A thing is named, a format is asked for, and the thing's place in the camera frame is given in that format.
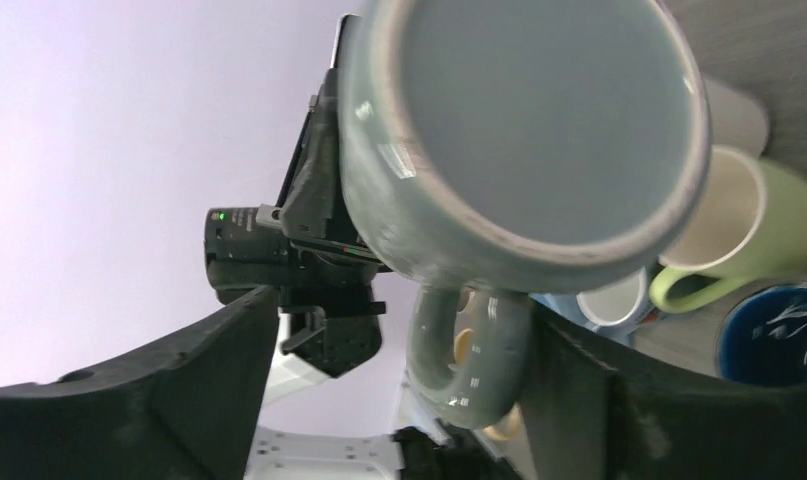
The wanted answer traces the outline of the grey patterned mug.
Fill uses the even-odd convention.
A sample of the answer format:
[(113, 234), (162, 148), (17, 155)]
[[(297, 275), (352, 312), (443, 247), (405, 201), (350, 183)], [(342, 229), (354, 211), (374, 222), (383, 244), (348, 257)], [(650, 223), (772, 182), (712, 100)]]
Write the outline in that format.
[(370, 1), (345, 34), (341, 186), (420, 286), (412, 388), (467, 428), (465, 290), (579, 293), (650, 265), (708, 170), (703, 82), (659, 1)]

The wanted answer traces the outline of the light green mug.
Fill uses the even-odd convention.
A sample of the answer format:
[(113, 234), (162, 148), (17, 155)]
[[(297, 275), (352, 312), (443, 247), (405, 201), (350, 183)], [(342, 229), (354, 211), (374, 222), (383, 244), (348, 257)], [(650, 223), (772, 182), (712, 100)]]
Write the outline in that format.
[(686, 228), (660, 256), (649, 296), (682, 313), (761, 279), (807, 270), (807, 179), (767, 158), (717, 145)]

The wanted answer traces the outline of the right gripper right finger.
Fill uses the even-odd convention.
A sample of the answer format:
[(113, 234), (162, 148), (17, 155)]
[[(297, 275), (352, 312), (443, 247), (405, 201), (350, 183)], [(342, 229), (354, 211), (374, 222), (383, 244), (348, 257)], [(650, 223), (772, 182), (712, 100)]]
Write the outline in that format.
[(807, 479), (807, 384), (688, 371), (538, 305), (520, 399), (543, 479)]

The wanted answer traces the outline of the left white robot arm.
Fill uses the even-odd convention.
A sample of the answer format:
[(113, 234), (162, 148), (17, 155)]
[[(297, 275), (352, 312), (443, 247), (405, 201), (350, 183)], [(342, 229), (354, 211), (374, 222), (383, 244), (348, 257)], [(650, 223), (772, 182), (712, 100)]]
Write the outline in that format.
[[(187, 220), (189, 247), (202, 243), (207, 208), (276, 199), (306, 101), (326, 68), (335, 23), (351, 8), (349, 1), (224, 1), (210, 8), (197, 45), (201, 116), (189, 127), (190, 163), (200, 172)], [(398, 426), (415, 286), (382, 274), (375, 293), (388, 305), (376, 358), (340, 380), (274, 401), (259, 415), (263, 426), (340, 437)]]

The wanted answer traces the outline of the small grey blue mug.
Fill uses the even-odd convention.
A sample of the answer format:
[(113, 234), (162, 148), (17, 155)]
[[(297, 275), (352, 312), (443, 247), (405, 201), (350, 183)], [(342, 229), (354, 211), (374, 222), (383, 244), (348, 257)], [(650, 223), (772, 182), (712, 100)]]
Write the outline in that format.
[(655, 311), (647, 268), (595, 290), (579, 293), (577, 304), (593, 330), (637, 325)]

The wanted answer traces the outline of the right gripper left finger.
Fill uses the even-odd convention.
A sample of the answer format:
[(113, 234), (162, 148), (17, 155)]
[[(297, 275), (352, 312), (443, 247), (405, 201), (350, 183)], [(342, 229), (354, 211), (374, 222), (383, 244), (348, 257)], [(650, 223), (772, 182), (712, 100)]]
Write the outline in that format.
[(0, 388), (0, 479), (240, 479), (278, 332), (276, 292), (44, 385)]

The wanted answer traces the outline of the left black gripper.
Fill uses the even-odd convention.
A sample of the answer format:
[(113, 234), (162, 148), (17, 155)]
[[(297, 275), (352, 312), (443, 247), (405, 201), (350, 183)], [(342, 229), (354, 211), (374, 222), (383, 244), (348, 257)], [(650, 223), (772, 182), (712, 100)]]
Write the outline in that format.
[[(315, 240), (355, 240), (339, 172), (338, 67), (345, 34), (359, 16), (337, 24), (329, 68), (309, 103), (277, 207), (285, 234)], [(206, 275), (218, 300), (228, 304), (259, 287), (278, 292), (288, 327), (280, 348), (332, 378), (376, 355), (382, 345), (373, 263), (353, 262), (299, 249), (280, 226), (260, 223), (258, 207), (213, 208), (204, 227)]]

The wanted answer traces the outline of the navy blue mug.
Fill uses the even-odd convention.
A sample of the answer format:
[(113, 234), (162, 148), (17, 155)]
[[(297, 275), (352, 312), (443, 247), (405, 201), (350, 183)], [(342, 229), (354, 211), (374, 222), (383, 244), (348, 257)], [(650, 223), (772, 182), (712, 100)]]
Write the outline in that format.
[(736, 304), (718, 332), (715, 366), (739, 383), (807, 383), (807, 282), (770, 286)]

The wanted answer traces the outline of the white fluted bowl cup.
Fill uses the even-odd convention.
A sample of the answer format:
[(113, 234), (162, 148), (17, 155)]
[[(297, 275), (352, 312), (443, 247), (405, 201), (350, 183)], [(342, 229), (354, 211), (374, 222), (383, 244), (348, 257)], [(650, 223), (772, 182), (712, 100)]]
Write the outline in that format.
[(763, 154), (770, 118), (756, 98), (709, 76), (703, 77), (712, 125), (712, 144), (738, 148), (753, 157)]

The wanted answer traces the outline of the light blue mug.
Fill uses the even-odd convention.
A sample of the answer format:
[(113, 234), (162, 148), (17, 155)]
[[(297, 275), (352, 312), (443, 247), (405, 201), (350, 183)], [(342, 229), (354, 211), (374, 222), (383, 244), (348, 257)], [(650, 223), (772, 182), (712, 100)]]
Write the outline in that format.
[(573, 295), (531, 294), (530, 297), (576, 325), (628, 348), (633, 347), (631, 336), (636, 329), (635, 324), (623, 324), (620, 326), (598, 325), (583, 314)]

